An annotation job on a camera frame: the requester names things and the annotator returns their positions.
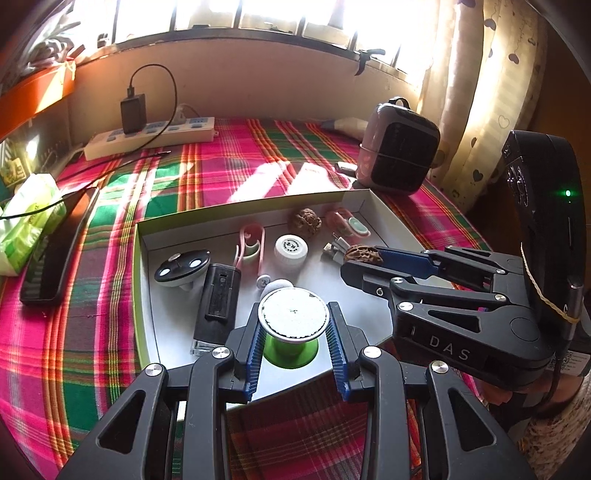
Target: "power strip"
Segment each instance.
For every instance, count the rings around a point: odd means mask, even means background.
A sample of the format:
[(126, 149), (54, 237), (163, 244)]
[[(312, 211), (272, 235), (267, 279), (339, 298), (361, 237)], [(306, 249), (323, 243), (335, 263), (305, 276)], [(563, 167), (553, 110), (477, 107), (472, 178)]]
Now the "power strip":
[[(183, 124), (170, 125), (166, 132), (150, 142), (147, 148), (211, 142), (215, 136), (214, 120), (212, 116), (187, 118)], [(94, 160), (107, 155), (130, 152), (158, 135), (165, 125), (166, 122), (154, 122), (146, 125), (141, 132), (127, 135), (122, 129), (97, 134), (84, 147), (84, 155), (87, 160)]]

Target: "plaid tablecloth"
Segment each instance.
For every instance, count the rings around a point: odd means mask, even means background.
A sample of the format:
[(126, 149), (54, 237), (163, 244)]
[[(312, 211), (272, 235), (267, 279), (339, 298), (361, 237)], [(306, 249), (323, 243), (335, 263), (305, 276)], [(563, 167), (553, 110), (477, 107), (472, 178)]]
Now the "plaid tablecloth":
[[(333, 165), (355, 161), (359, 147), (352, 139), (291, 122), (217, 120), (216, 128), (219, 136), (211, 143), (173, 147), (162, 160), (141, 160), (101, 181), (98, 206), (74, 256), (60, 307), (23, 307), (21, 279), (4, 284), (0, 415), (47, 479), (55, 478), (139, 371), (131, 304), (135, 222), (263, 194), (350, 188), (351, 180)], [(119, 162), (97, 166), (65, 186), (73, 189)], [(82, 159), (64, 176), (92, 164)], [(426, 248), (486, 248), (429, 183), (410, 197), (382, 198)], [(416, 465), (411, 408), (409, 415)], [(232, 478), (356, 480), (365, 421), (366, 406), (343, 403), (329, 375), (233, 411), (228, 420)]]

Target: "hand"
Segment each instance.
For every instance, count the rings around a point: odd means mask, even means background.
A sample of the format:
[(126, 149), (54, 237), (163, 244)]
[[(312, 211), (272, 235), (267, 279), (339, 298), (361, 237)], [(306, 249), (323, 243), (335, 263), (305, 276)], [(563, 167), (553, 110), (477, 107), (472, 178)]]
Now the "hand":
[[(544, 411), (545, 409), (558, 403), (572, 400), (572, 398), (579, 391), (582, 383), (583, 377), (574, 377), (572, 375), (561, 374), (556, 393), (554, 393), (552, 399), (541, 409), (541, 411)], [(523, 390), (519, 390), (518, 393), (546, 393), (550, 391), (551, 384), (552, 372), (546, 371), (541, 377), (539, 377), (538, 380), (528, 385)], [(489, 403), (492, 403), (493, 405), (507, 403), (513, 396), (513, 392), (503, 390), (486, 382), (480, 381), (478, 387), (485, 400)]]

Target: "black phone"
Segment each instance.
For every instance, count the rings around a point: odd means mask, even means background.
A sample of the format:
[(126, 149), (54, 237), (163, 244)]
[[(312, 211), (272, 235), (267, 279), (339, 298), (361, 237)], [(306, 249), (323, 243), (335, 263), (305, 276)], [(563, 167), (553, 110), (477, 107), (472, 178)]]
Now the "black phone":
[(30, 306), (61, 303), (72, 255), (98, 196), (99, 189), (94, 187), (65, 198), (63, 219), (56, 227), (41, 234), (31, 253), (21, 287), (22, 303)]

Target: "heart-patterned curtain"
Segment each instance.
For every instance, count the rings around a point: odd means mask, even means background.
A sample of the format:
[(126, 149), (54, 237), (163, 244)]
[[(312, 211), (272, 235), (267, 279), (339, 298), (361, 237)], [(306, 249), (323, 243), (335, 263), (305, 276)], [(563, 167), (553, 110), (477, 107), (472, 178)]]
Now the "heart-patterned curtain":
[(501, 175), (509, 131), (531, 120), (546, 25), (525, 0), (419, 1), (435, 33), (417, 111), (441, 131), (429, 179), (467, 212)]

